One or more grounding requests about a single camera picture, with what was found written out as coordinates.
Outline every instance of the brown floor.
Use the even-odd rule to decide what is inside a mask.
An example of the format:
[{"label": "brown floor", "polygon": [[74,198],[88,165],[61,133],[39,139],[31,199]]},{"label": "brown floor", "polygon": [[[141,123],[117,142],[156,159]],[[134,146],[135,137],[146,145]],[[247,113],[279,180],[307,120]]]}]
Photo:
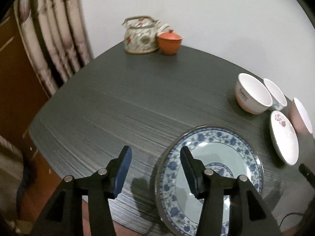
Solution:
[{"label": "brown floor", "polygon": [[[20,219],[34,223],[61,179],[39,152],[31,164],[33,183],[23,196]],[[82,201],[82,216],[84,235],[90,236],[88,205],[84,200]],[[114,227],[117,236],[140,236],[115,222]]]}]

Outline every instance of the orange pot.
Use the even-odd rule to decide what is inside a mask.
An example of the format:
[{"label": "orange pot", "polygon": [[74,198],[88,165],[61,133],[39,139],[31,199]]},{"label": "orange pot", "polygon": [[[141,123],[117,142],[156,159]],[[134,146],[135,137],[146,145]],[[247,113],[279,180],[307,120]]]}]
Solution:
[{"label": "orange pot", "polygon": [[166,55],[174,55],[179,50],[183,39],[180,35],[173,33],[173,29],[157,36],[159,47]]}]

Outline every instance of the white bowl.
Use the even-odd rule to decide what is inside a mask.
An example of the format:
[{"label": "white bowl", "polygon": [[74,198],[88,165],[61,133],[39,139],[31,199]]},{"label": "white bowl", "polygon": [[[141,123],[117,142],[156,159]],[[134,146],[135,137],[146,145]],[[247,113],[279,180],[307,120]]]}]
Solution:
[{"label": "white bowl", "polygon": [[271,113],[270,133],[279,157],[286,164],[294,165],[299,158],[299,142],[292,124],[282,112]]},{"label": "white bowl", "polygon": [[238,75],[235,97],[240,107],[252,114],[260,114],[272,106],[267,88],[254,76],[245,73]]},{"label": "white bowl", "polygon": [[294,98],[289,104],[289,119],[297,133],[313,133],[308,112],[297,98]]},{"label": "white bowl", "polygon": [[264,78],[264,84],[269,90],[273,101],[270,109],[280,111],[284,107],[286,107],[288,104],[287,99],[285,98],[284,94],[279,89],[279,87],[274,82],[270,81],[267,78]]}]

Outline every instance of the black cable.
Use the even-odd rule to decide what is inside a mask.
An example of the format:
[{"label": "black cable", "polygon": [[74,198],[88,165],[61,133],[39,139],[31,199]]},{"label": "black cable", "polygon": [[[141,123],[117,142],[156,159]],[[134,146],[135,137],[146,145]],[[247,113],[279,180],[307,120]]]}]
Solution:
[{"label": "black cable", "polygon": [[285,219],[286,217],[290,216],[290,215],[299,215],[299,216],[303,216],[303,214],[302,214],[302,213],[299,213],[299,212],[292,212],[292,213],[286,214],[286,215],[284,216],[284,218],[281,220],[280,225],[279,225],[279,228],[281,227],[282,222],[284,221],[284,219]]}]

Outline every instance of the table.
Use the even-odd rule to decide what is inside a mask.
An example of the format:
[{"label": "table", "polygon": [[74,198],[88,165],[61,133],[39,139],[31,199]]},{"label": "table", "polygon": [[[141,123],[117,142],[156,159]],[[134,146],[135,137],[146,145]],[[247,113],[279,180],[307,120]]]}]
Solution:
[{"label": "table", "polygon": [[[195,126],[228,128],[245,139],[262,162],[262,196],[279,221],[301,211],[291,210],[294,204],[305,209],[312,198],[297,168],[313,158],[314,139],[299,136],[297,165],[284,165],[271,142],[270,111],[252,115],[236,102],[234,86],[241,72],[249,73],[185,46],[174,56],[160,51],[140,56],[124,53],[120,43],[62,86],[39,111],[29,133],[61,178],[89,176],[129,145],[133,160],[122,193],[110,202],[113,220],[141,234],[168,235],[155,206],[159,157]],[[290,220],[284,229],[296,223]]]}]

